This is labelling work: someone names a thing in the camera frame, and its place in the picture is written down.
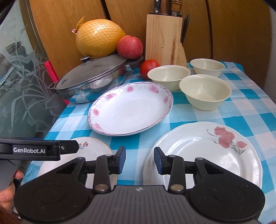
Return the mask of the person's left hand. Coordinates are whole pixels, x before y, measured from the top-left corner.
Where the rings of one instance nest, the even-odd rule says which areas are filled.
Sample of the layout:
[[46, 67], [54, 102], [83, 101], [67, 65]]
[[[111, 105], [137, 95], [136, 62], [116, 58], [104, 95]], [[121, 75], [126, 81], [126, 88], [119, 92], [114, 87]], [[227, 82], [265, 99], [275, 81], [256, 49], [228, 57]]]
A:
[[10, 182], [9, 186], [2, 190], [0, 193], [0, 200], [1, 200], [1, 208], [6, 210], [8, 213], [12, 213], [12, 207], [14, 205], [14, 196], [15, 196], [15, 185], [13, 180], [19, 180], [24, 177], [23, 172], [17, 170]]

